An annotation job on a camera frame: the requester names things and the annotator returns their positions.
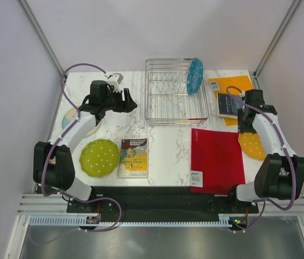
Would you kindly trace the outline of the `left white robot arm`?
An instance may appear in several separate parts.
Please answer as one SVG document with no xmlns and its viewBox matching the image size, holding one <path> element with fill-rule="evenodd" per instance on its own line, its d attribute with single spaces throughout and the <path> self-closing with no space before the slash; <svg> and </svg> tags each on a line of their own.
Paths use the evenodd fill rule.
<svg viewBox="0 0 304 259">
<path fill-rule="evenodd" d="M 107 111 L 130 113 L 137 103 L 128 88 L 118 89 L 119 84 L 109 80 L 94 80 L 90 93 L 76 108 L 77 116 L 67 125 L 61 135 L 47 142 L 38 142 L 34 147 L 33 180 L 40 185 L 44 196 L 61 192 L 79 201 L 86 212 L 93 212 L 98 199 L 91 195 L 92 187 L 75 175 L 72 153 L 85 135 L 104 118 Z"/>
</svg>

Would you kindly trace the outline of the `wire dish rack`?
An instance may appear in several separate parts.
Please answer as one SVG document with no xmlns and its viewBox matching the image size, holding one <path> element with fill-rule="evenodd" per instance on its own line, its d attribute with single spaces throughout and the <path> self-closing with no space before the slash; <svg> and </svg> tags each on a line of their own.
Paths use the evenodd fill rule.
<svg viewBox="0 0 304 259">
<path fill-rule="evenodd" d="M 209 117 L 204 81 L 187 89 L 193 58 L 151 58 L 145 61 L 144 116 L 151 126 L 200 126 Z"/>
</svg>

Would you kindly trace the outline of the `blue polka dot plate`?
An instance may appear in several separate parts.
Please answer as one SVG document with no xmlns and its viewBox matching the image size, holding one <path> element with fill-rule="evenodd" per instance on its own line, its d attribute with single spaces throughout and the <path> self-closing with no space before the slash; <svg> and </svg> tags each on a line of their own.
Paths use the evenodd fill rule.
<svg viewBox="0 0 304 259">
<path fill-rule="evenodd" d="M 188 95 L 196 94 L 203 81 L 203 63 L 200 59 L 194 58 L 189 66 L 188 76 L 187 76 L 187 93 Z"/>
</svg>

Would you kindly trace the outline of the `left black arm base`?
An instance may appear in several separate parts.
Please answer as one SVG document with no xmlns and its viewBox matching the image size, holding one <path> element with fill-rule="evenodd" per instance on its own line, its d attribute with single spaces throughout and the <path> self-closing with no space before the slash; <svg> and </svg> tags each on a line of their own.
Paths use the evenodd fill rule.
<svg viewBox="0 0 304 259">
<path fill-rule="evenodd" d="M 119 202 L 122 195 L 119 193 L 92 193 L 89 197 L 90 200 L 98 199 L 100 197 L 109 197 Z M 115 214 L 119 213 L 119 208 L 115 202 L 110 200 L 101 200 L 97 202 L 84 203 L 77 200 L 71 200 L 68 195 L 62 194 L 61 197 L 67 202 L 68 213 L 98 213 L 98 214 Z"/>
</svg>

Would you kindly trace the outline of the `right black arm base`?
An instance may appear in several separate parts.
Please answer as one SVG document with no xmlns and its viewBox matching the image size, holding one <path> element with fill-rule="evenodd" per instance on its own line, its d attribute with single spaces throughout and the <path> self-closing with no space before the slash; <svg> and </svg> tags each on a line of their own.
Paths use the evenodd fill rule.
<svg viewBox="0 0 304 259">
<path fill-rule="evenodd" d="M 225 195 L 209 195 L 209 209 L 214 214 L 249 214 L 259 213 L 257 205 L 249 202 L 232 201 Z"/>
</svg>

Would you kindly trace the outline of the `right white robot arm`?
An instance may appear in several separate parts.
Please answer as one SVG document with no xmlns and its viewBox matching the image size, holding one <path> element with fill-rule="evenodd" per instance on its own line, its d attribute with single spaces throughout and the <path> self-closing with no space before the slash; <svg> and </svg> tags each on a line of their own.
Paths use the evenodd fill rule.
<svg viewBox="0 0 304 259">
<path fill-rule="evenodd" d="M 238 109 L 239 133 L 253 133 L 260 138 L 265 158 L 254 181 L 235 185 L 226 199 L 227 208 L 239 212 L 246 202 L 288 200 L 289 210 L 300 196 L 304 183 L 304 157 L 298 156 L 288 144 L 279 125 L 273 105 L 264 101 L 262 90 L 248 90 L 229 97 L 242 107 Z"/>
</svg>

